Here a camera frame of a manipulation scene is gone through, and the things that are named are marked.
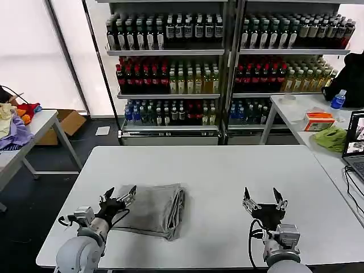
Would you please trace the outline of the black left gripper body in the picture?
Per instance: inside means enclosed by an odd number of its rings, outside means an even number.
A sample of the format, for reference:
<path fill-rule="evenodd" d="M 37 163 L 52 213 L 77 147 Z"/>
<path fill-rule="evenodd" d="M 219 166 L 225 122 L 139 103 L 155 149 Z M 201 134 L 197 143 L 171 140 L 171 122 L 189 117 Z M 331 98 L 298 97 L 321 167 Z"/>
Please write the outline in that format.
<path fill-rule="evenodd" d="M 112 227 L 113 218 L 121 211 L 126 209 L 124 201 L 118 201 L 116 198 L 109 198 L 99 202 L 100 210 L 95 214 L 96 218 L 103 219 L 109 227 Z"/>

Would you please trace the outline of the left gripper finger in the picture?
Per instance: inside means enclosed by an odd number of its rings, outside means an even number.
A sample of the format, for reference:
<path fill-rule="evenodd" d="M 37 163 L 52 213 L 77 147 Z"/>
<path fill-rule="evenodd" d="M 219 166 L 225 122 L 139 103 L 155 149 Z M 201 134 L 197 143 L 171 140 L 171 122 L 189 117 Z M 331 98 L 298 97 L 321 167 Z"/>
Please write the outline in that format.
<path fill-rule="evenodd" d="M 117 201 L 123 203 L 125 206 L 130 206 L 135 201 L 137 186 L 134 185 L 127 193 L 118 195 Z"/>
<path fill-rule="evenodd" d="M 100 196 L 100 202 L 107 202 L 109 200 L 114 192 L 115 188 L 112 187 L 109 190 L 107 190 L 103 195 Z"/>

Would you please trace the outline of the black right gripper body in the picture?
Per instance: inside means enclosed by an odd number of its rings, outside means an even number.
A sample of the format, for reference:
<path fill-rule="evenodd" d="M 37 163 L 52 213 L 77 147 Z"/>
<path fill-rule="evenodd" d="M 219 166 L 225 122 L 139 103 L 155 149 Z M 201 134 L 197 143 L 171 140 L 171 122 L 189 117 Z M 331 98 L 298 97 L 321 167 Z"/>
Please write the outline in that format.
<path fill-rule="evenodd" d="M 275 204 L 259 204 L 259 207 L 251 212 L 252 217 L 260 220 L 267 230 L 276 230 L 285 214 L 286 210 L 277 208 Z"/>

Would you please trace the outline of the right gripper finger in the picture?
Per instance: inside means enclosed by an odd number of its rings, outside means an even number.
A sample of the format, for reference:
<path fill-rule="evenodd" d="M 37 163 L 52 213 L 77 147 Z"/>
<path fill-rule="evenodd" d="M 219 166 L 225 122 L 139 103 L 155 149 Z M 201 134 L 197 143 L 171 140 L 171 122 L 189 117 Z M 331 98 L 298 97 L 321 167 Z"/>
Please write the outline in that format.
<path fill-rule="evenodd" d="M 259 210 L 261 209 L 261 206 L 259 204 L 257 204 L 251 197 L 249 194 L 249 190 L 247 187 L 245 187 L 245 191 L 244 191 L 244 197 L 243 197 L 243 201 L 242 201 L 242 205 L 245 207 L 245 209 L 248 212 L 253 212 L 255 210 Z"/>
<path fill-rule="evenodd" d="M 274 191 L 274 196 L 275 196 L 275 200 L 277 203 L 276 209 L 277 210 L 286 210 L 288 201 L 283 198 L 282 194 L 275 187 L 273 187 L 273 191 Z"/>

